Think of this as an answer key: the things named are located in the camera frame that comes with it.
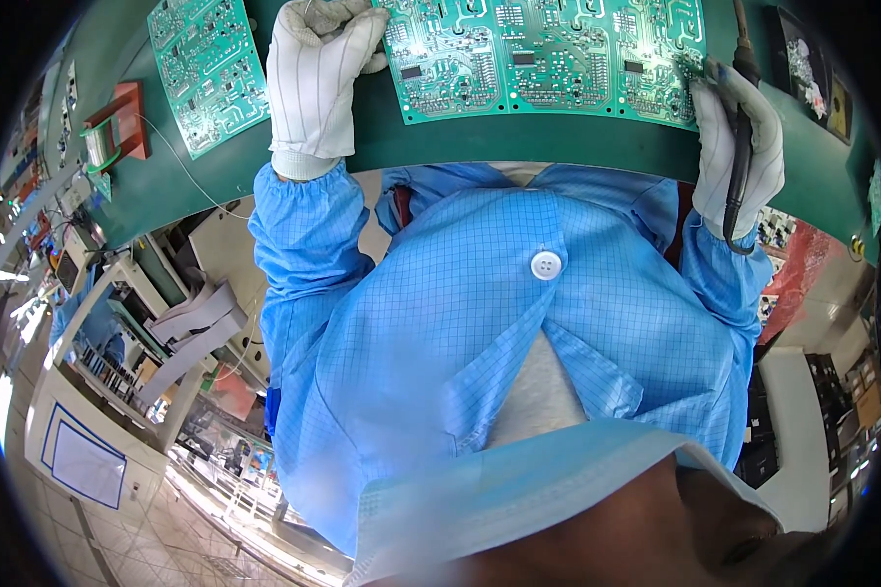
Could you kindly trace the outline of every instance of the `blue surgical mask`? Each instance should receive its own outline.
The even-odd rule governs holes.
[[[697,442],[640,422],[599,418],[370,483],[359,503],[356,563],[344,585],[437,569],[550,528],[673,452],[680,465],[707,470],[780,524],[751,487]]]

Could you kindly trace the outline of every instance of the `gloved hand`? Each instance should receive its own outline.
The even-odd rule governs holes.
[[[374,54],[388,17],[369,0],[281,7],[268,53],[271,165],[278,174],[312,180],[356,152],[352,84],[388,64],[384,53]]]
[[[716,86],[700,79],[690,84],[702,143],[692,204],[705,219],[708,230],[722,240],[735,152],[735,136],[725,108],[736,113],[740,105],[751,118],[751,168],[734,231],[736,241],[751,232],[757,212],[784,187],[783,129],[773,106],[734,68],[708,57],[705,72],[716,81]]]

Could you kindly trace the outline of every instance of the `printed circuit board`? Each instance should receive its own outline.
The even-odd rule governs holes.
[[[147,26],[189,157],[270,118],[267,82],[242,0],[163,0]]]
[[[373,0],[406,124],[587,113],[697,130],[700,0]]]

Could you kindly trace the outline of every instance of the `green workbench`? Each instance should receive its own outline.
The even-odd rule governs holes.
[[[188,170],[220,203],[253,192],[255,173],[270,159],[270,122],[253,127],[190,160],[179,136],[149,41],[143,42],[146,15],[152,0],[96,0],[78,23],[62,71],[76,61],[79,88],[73,129],[112,97],[119,81],[140,80],[146,116],[176,148]],[[769,86],[772,75],[766,51],[762,10],[767,2],[748,0],[752,42],[758,52],[764,94],[780,113],[784,125],[787,184],[771,205],[848,243],[861,235],[866,257],[876,262],[878,243],[866,220],[867,180],[873,155],[856,106],[852,144],[848,147],[810,120],[805,106]],[[281,0],[245,0],[258,22],[255,44],[267,57],[271,27]],[[737,24],[731,0],[704,0],[708,52],[726,62],[732,59]],[[63,95],[60,76],[56,97]],[[387,70],[362,76],[356,82],[353,114],[357,154],[348,158],[350,171],[400,165],[468,160],[537,160],[581,163],[639,171],[681,181],[698,177],[698,135],[647,122],[574,114],[509,114],[476,116],[405,126],[392,78]],[[53,110],[47,145],[60,132]],[[114,195],[92,210],[109,247],[189,216],[213,204],[192,184],[163,139],[150,132],[151,157],[124,158],[112,172]],[[83,152],[74,137],[70,149]],[[58,164],[58,152],[47,148],[48,168]]]

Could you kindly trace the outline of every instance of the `blue uniform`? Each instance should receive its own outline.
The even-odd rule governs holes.
[[[88,297],[88,292],[94,287],[96,269],[97,266],[94,266],[89,270],[82,291],[66,299],[52,313],[52,327],[48,332],[49,347],[52,347],[62,337],[62,333],[66,331],[75,312],[82,305],[82,301]],[[114,284],[108,284],[105,291],[101,292],[101,297],[85,321],[82,322],[82,328],[75,335],[74,342],[82,348],[92,346],[115,364],[120,364],[124,361],[124,339],[121,338],[121,327],[115,320],[115,313],[107,303],[107,299],[114,291]]]
[[[366,483],[482,450],[539,331],[588,419],[686,434],[735,465],[771,275],[762,251],[730,252],[693,211],[676,271],[661,255],[675,182],[627,172],[552,165],[517,188],[487,164],[450,164],[383,183],[410,186],[414,221],[399,229],[382,194],[393,239],[375,267],[344,163],[306,183],[269,164],[255,178],[275,466],[320,534],[353,556]],[[543,251],[562,262],[550,281],[530,266]]]

